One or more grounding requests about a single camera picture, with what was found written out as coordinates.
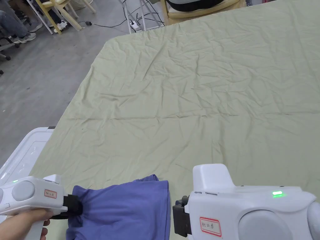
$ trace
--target handwritten label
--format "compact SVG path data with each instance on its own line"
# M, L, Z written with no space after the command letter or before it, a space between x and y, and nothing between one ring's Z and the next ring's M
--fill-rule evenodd
M46 197L57 198L57 193L56 192L50 191L50 190L47 190L47 189L44 191L44 195Z
M220 222L216 219L200 217L200 226L204 233L222 236Z

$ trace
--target gray concrete floor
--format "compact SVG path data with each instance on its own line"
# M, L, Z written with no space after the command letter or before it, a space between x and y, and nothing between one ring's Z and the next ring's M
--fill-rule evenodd
M138 0L127 3L130 11L139 7ZM78 22L114 26L125 19L117 0L93 0L92 6L97 13L81 9ZM154 8L163 19L159 3ZM147 27L155 25L147 20ZM43 27L35 40L5 51L12 59L0 60L4 71L0 77L0 167L29 131L57 125L105 42L128 33L126 22L115 28L86 26L79 32L70 27L60 36Z

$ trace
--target chair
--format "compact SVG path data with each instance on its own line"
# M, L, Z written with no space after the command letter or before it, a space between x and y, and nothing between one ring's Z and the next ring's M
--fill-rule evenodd
M20 46L20 44L15 44L11 41L11 39L9 39L8 37L0 37L0 41L1 40L6 40L8 42L8 44L6 45L0 45L0 58L5 58L7 61L11 60L11 57L10 56L6 56L2 53L3 50L11 47L11 46L15 46L16 48L18 48Z
M56 8L59 12L61 12L62 16L77 30L80 31L82 27L79 25L79 23L70 16L70 14L64 9L65 6L69 8L69 10L74 14L75 18L78 18L78 15L76 12L73 10L71 4L71 0L50 0L44 3L41 3L40 0L36 0L38 5L40 6L41 10L43 13L46 15L46 17L49 19L50 23L54 26L56 31L61 34L61 31L59 30L58 26L55 24L55 22L52 20L50 17L48 10L51 9L52 7ZM82 0L83 3L93 12L96 13L96 10L86 1Z
M201 17L204 15L209 15L212 13L227 11L246 6L245 0L224 0L223 2L213 6L212 8L199 9L192 12L179 12L170 7L166 0L160 1L162 5L162 11L164 13L164 19L167 25Z

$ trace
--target power strip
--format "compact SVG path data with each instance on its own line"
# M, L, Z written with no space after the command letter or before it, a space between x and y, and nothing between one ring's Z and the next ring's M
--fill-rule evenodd
M135 21L132 21L130 24L134 29L139 28L138 24Z

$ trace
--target purple cloth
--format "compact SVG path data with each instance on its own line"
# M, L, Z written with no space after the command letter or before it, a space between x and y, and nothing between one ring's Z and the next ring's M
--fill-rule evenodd
M169 240L168 181L156 175L105 189L75 186L83 214L68 220L67 240Z

